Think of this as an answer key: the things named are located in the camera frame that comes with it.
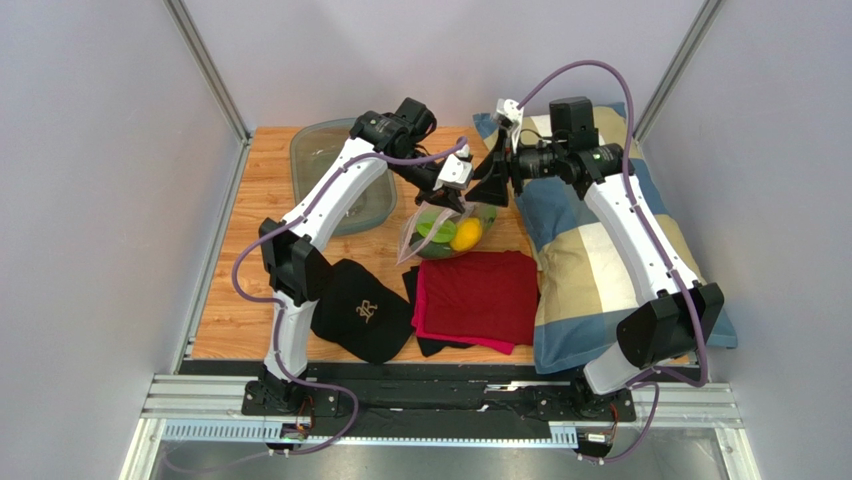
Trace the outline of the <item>green watermelon toy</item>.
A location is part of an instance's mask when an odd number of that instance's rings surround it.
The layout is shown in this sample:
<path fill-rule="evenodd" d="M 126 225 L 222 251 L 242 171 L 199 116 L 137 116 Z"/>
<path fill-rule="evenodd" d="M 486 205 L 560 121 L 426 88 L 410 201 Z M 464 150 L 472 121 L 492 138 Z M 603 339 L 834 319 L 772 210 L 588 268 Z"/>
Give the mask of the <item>green watermelon toy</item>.
<path fill-rule="evenodd" d="M 498 210 L 495 206 L 489 204 L 480 204 L 478 206 L 478 218 L 485 232 L 489 231 L 497 218 Z"/>

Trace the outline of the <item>green star fruit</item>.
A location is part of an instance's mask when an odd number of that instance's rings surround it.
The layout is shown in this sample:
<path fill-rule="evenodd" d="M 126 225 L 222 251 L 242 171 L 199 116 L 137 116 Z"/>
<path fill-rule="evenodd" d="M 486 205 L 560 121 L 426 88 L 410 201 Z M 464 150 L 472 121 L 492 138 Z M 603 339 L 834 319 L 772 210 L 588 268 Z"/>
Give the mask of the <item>green star fruit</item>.
<path fill-rule="evenodd" d="M 456 234 L 455 212 L 450 211 L 427 211 L 418 216 L 415 221 L 415 230 L 424 239 L 430 242 L 448 243 Z"/>

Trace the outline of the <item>clear zip top bag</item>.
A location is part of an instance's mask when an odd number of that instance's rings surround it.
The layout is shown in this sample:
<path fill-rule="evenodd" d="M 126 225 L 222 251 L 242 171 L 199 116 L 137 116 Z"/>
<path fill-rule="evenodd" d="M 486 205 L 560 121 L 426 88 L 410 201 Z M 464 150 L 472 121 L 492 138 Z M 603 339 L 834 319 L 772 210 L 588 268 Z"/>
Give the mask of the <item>clear zip top bag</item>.
<path fill-rule="evenodd" d="M 428 203 L 411 215 L 400 231 L 396 263 L 410 260 L 444 260 L 477 247 L 494 225 L 495 206 L 471 202 L 461 213 Z"/>

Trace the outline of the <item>yellow lemon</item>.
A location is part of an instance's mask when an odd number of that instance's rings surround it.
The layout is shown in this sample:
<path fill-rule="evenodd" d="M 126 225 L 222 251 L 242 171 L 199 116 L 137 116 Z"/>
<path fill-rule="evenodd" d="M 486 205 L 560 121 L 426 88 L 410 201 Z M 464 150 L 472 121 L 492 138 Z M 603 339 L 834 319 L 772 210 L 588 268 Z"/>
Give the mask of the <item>yellow lemon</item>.
<path fill-rule="evenodd" d="M 455 252 L 467 252 L 473 249 L 482 239 L 484 227 L 475 217 L 470 217 L 456 224 L 456 234 L 450 240 L 450 248 Z"/>

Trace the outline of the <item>dark green avocado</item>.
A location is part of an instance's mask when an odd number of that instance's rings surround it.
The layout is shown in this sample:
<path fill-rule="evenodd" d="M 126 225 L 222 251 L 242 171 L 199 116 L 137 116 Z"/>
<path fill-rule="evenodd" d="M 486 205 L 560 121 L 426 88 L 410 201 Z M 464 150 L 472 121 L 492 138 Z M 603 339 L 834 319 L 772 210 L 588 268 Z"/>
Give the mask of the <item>dark green avocado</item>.
<path fill-rule="evenodd" d="M 448 243 L 427 242 L 423 244 L 416 255 L 426 260 L 441 260 L 452 258 L 456 255 L 456 252 Z"/>

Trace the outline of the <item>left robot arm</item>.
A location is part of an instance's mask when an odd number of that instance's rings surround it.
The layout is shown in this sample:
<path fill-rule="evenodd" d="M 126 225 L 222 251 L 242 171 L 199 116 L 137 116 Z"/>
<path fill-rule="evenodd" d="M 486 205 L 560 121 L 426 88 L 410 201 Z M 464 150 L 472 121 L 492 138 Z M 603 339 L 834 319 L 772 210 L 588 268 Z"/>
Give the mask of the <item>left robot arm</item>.
<path fill-rule="evenodd" d="M 246 388 L 248 404 L 294 413 L 311 394 L 340 392 L 338 386 L 304 377 L 310 323 L 332 282 L 333 267 L 324 251 L 357 198 L 389 171 L 416 186 L 428 202 L 461 209 L 460 193 L 469 181 L 457 187 L 441 175 L 449 161 L 467 162 L 468 140 L 461 137 L 449 148 L 426 155 L 418 146 L 436 126 L 433 112 L 412 98 L 390 113 L 361 114 L 310 192 L 281 220 L 261 224 L 258 246 L 270 277 L 273 326 L 261 371 Z"/>

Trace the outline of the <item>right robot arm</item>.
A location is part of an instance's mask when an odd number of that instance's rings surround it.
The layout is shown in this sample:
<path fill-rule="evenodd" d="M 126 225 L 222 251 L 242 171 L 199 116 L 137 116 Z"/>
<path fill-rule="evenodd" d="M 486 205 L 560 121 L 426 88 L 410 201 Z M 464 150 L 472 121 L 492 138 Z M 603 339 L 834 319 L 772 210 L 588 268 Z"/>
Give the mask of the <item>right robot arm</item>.
<path fill-rule="evenodd" d="M 648 205 L 629 159 L 628 145 L 599 139 L 593 106 L 586 97 L 550 104 L 550 133 L 534 145 L 521 141 L 523 105 L 500 99 L 495 107 L 496 142 L 474 177 L 472 201 L 505 206 L 529 184 L 558 178 L 599 220 L 630 278 L 637 307 L 615 328 L 614 342 L 587 362 L 573 384 L 571 406 L 595 418 L 618 395 L 665 370 L 667 361 L 694 353 L 695 385 L 708 379 L 707 340 L 724 295 L 705 283 L 677 254 Z"/>

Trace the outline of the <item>grey plastic food tray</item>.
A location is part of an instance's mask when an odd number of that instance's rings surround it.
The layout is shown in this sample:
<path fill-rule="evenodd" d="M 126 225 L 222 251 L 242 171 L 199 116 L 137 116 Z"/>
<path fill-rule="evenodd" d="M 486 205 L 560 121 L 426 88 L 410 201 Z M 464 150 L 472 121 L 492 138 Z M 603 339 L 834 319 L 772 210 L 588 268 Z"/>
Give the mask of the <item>grey plastic food tray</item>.
<path fill-rule="evenodd" d="M 354 118 L 314 124 L 296 133 L 290 143 L 294 198 L 300 203 L 336 161 Z M 382 225 L 394 211 L 397 192 L 390 171 L 374 180 L 337 225 L 333 237 L 354 235 Z"/>

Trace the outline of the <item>dark red folded cloth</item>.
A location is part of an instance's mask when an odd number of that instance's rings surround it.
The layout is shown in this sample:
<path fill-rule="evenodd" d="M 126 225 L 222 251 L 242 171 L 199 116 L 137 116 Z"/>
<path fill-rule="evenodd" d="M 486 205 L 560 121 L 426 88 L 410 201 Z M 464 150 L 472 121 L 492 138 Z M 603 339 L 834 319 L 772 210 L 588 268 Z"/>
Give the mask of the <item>dark red folded cloth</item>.
<path fill-rule="evenodd" d="M 501 353 L 533 343 L 537 265 L 519 251 L 427 260 L 418 272 L 417 333 Z"/>

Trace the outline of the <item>plaid pillow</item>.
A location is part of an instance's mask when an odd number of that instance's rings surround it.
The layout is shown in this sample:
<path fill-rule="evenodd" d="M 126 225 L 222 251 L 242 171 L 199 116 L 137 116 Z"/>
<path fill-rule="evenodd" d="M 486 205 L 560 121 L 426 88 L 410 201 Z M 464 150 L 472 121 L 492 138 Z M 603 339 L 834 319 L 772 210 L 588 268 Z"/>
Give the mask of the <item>plaid pillow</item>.
<path fill-rule="evenodd" d="M 623 146 L 625 117 L 623 103 L 594 107 L 603 143 Z M 630 154 L 641 192 L 665 236 L 679 258 L 706 282 L 635 141 Z M 614 343 L 617 324 L 639 307 L 627 269 L 598 218 L 562 180 L 528 181 L 514 203 L 540 271 L 533 337 L 536 372 L 548 375 L 582 367 Z M 738 347 L 734 325 L 724 310 L 707 346 Z"/>

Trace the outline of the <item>pink folded cloth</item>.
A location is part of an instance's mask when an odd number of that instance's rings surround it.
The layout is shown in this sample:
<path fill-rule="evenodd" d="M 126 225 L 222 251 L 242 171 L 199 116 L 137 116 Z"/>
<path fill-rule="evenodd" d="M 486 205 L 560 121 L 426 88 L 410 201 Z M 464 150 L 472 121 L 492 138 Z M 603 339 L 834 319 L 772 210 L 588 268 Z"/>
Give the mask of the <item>pink folded cloth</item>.
<path fill-rule="evenodd" d="M 460 342 L 466 344 L 472 344 L 474 346 L 481 346 L 485 348 L 489 348 L 498 353 L 509 355 L 514 351 L 515 345 L 512 343 L 502 342 L 498 340 L 490 340 L 490 339 L 475 339 L 472 343 L 468 342 L 466 337 L 448 337 L 448 338 L 430 338 L 422 335 L 422 328 L 420 324 L 423 320 L 423 308 L 420 306 L 421 302 L 419 301 L 419 295 L 422 291 L 422 288 L 419 286 L 420 274 L 418 274 L 418 285 L 417 285 L 417 302 L 416 306 L 413 307 L 413 316 L 411 319 L 411 325 L 414 328 L 414 335 L 420 338 L 428 338 L 433 340 L 443 340 L 443 341 L 452 341 L 452 342 Z"/>

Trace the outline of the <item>right aluminium frame post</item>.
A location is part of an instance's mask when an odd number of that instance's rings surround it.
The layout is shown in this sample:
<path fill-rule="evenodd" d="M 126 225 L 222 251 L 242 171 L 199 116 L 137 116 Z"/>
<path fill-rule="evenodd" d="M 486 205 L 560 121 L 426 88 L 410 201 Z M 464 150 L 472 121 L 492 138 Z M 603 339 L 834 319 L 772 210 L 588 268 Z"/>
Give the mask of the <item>right aluminium frame post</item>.
<path fill-rule="evenodd" d="M 724 0 L 702 2 L 638 121 L 634 134 L 637 142 L 642 143 L 650 134 L 670 94 L 686 72 L 725 4 Z"/>

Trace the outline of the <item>aluminium frame post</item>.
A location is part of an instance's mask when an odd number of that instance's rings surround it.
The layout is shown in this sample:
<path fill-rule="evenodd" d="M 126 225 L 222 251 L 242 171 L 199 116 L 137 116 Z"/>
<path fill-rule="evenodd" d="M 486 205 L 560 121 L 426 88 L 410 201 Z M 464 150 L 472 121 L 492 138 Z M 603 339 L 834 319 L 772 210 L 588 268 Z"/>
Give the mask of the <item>aluminium frame post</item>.
<path fill-rule="evenodd" d="M 638 121 L 634 134 L 637 142 L 642 143 L 650 134 L 670 94 L 686 72 L 725 4 L 724 0 L 702 2 Z"/>
<path fill-rule="evenodd" d="M 253 138 L 253 133 L 239 112 L 236 102 L 215 64 L 186 2 L 182 0 L 164 0 L 163 3 L 222 111 L 226 122 L 239 142 L 247 144 Z"/>

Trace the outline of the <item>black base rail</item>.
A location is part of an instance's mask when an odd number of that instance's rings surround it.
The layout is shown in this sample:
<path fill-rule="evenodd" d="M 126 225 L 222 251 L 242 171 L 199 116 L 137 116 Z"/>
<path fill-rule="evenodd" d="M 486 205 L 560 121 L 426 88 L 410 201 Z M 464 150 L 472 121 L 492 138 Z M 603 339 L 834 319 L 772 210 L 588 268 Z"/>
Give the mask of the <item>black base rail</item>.
<path fill-rule="evenodd" d="M 300 383 L 259 360 L 188 360 L 181 376 L 236 382 L 237 413 L 275 420 L 273 437 L 342 433 L 388 440 L 547 441 L 562 426 L 605 431 L 643 418 L 640 397 L 661 401 L 674 381 L 652 375 L 595 396 L 578 368 L 538 375 L 510 364 L 311 362 Z"/>

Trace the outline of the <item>left aluminium frame post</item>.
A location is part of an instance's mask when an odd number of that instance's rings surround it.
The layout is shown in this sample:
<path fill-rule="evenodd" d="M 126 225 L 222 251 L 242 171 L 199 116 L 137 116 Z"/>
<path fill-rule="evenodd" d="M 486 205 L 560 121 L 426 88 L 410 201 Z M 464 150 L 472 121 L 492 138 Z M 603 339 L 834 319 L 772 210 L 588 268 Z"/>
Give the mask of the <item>left aluminium frame post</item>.
<path fill-rule="evenodd" d="M 239 112 L 236 102 L 215 64 L 186 2 L 182 0 L 164 0 L 163 3 L 222 111 L 226 122 L 239 142 L 247 144 L 253 138 L 253 133 Z"/>

